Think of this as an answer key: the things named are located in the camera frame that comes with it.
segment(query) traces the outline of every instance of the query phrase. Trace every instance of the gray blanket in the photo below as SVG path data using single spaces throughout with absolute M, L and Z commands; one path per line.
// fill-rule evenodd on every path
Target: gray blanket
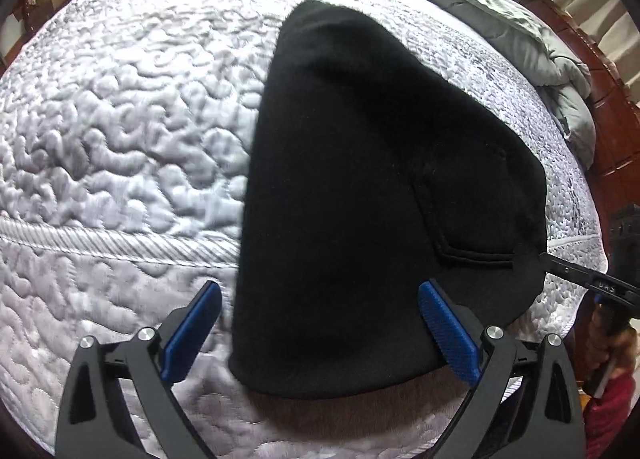
M 583 98 L 587 66 L 535 15 L 512 0 L 429 0 L 483 36 L 536 87 L 585 168 L 593 163 L 595 126 Z

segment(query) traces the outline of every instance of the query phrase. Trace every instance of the blue gripper pad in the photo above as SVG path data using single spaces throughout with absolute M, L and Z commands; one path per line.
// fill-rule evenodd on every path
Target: blue gripper pad
M 164 348 L 164 362 L 160 378 L 167 383 L 178 383 L 187 377 L 222 310 L 222 292 L 215 282 L 209 282 L 207 290 L 184 318 L 169 343 Z
M 418 288 L 418 307 L 453 372 L 476 386 L 481 375 L 478 348 L 431 282 Z

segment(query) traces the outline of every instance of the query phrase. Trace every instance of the bed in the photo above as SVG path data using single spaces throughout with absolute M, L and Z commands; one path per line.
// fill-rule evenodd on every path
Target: bed
M 226 369 L 252 129 L 279 25 L 300 1 L 74 0 L 3 77 L 0 399 L 44 450 L 79 338 L 156 325 L 207 278 L 223 287 L 222 322 L 174 392 L 217 456 L 409 457 L 459 406 L 465 387 L 446 369 L 357 396 L 358 421 L 353 400 L 265 403 Z M 513 64 L 427 0 L 325 1 L 378 20 L 510 125 L 545 167 L 550 251 L 606 269 L 580 163 Z M 564 336 L 583 294 L 547 279 L 511 330 Z M 130 385 L 126 397 L 146 449 L 162 457 Z M 270 423 L 296 410 L 313 414 L 296 432 L 324 434 Z

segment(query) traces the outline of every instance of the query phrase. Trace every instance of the metal pivot screw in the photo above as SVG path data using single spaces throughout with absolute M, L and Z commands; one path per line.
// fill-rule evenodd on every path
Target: metal pivot screw
M 554 346 L 554 347 L 559 347 L 560 344 L 562 343 L 562 338 L 560 336 L 558 336 L 557 334 L 549 334 L 546 339 L 549 341 L 549 344 Z
M 148 342 L 149 340 L 151 340 L 151 338 L 153 338 L 156 335 L 156 330 L 154 328 L 151 327 L 145 327 L 142 328 L 139 332 L 138 332 L 138 338 L 140 340 L 142 340 L 143 342 Z
M 486 328 L 486 334 L 487 336 L 489 336 L 489 338 L 499 340 L 504 336 L 504 331 L 497 325 L 489 325 L 489 327 Z
M 80 346 L 82 349 L 88 349 L 95 342 L 95 338 L 93 336 L 85 336 L 80 340 Z

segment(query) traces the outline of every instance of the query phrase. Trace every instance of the person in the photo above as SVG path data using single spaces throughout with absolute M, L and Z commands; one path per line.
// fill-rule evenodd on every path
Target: person
M 616 366 L 603 396 L 591 398 L 584 409 L 588 459 L 599 457 L 625 424 L 636 388 L 633 372 L 638 353 L 638 333 L 629 326 L 622 333 L 607 336 L 600 312 L 601 306 L 596 305 L 589 325 L 585 361 L 591 370 L 595 370 L 614 357 Z

